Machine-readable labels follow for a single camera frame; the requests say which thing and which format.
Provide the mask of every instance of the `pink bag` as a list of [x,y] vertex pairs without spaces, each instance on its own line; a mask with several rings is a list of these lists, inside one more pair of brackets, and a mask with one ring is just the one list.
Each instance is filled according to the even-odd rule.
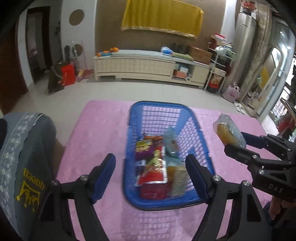
[[233,86],[228,86],[228,88],[224,91],[222,96],[229,102],[234,102],[237,98],[239,98],[240,92]]

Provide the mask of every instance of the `yellow cloth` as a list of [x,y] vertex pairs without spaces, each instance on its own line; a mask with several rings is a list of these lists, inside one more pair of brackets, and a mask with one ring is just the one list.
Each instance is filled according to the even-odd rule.
[[127,0],[121,30],[142,29],[197,38],[204,12],[176,0]]
[[263,89],[264,86],[266,85],[267,81],[269,80],[269,74],[268,74],[267,68],[265,66],[263,67],[263,69],[261,71],[260,77],[262,79],[260,87],[261,87],[261,89]]

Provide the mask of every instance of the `pink tablecloth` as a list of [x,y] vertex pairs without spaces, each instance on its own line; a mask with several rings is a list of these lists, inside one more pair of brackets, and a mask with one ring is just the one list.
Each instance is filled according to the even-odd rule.
[[[126,133],[131,102],[90,101],[84,108],[69,139],[58,173],[61,183],[75,181],[100,165],[108,153],[116,156],[116,168],[101,200],[95,204],[96,213],[110,240],[191,240],[205,213],[206,204],[177,210],[145,212],[132,207],[122,192],[122,172],[125,158]],[[247,167],[224,154],[224,146],[213,131],[221,112],[192,108],[200,123],[216,174],[226,181],[252,181]],[[265,135],[254,118],[230,114],[240,131]],[[275,158],[266,150],[254,150],[263,158]],[[271,196],[255,190],[262,205]],[[77,239],[84,240],[74,202],[70,211]],[[227,202],[218,237],[227,229],[231,201]]]

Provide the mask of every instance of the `human hand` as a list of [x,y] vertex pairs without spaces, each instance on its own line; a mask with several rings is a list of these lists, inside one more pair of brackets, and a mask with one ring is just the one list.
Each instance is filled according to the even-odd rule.
[[296,207],[296,202],[288,202],[273,196],[269,208],[269,215],[272,220],[274,220],[275,216],[280,213],[281,206],[283,208]]

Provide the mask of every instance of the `brown circle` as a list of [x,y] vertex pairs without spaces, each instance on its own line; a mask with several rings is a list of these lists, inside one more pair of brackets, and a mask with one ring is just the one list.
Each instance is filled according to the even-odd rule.
[[84,18],[84,11],[81,9],[74,10],[69,17],[69,23],[72,26],[76,26],[81,23]]
[[[80,44],[75,44],[75,48],[77,51],[77,56],[80,56],[82,54],[83,47]],[[73,47],[72,47],[72,54],[75,56],[75,51]]]

